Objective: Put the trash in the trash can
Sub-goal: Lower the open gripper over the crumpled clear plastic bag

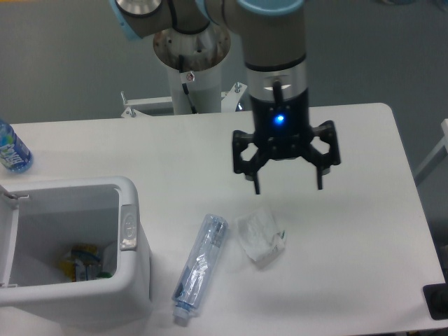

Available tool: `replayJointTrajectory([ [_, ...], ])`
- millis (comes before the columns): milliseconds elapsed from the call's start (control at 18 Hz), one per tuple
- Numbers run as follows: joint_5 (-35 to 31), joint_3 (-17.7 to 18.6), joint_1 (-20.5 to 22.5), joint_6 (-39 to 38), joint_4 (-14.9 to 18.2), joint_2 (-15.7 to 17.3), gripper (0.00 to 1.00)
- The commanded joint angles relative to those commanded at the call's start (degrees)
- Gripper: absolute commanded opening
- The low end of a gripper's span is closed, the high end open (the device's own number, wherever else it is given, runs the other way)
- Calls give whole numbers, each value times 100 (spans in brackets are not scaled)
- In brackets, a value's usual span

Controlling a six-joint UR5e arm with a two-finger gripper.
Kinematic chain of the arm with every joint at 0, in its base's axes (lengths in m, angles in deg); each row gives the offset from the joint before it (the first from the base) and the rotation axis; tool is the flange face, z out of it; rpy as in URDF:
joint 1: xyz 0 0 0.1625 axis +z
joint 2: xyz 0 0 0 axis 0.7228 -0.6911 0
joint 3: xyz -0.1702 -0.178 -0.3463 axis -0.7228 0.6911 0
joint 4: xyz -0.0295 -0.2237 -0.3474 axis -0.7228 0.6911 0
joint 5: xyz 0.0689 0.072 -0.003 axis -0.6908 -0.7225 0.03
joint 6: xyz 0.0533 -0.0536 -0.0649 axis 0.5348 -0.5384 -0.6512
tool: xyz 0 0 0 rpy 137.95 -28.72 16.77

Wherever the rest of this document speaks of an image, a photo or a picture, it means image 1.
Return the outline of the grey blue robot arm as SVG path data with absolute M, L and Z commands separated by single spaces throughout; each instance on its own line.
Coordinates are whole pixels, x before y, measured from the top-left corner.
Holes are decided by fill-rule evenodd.
M 321 179 L 341 162 L 333 121 L 309 122 L 303 1 L 112 1 L 129 39 L 153 37 L 178 113 L 221 105 L 210 71 L 241 39 L 254 132 L 232 135 L 233 169 L 252 182 L 270 160 L 303 158 Z

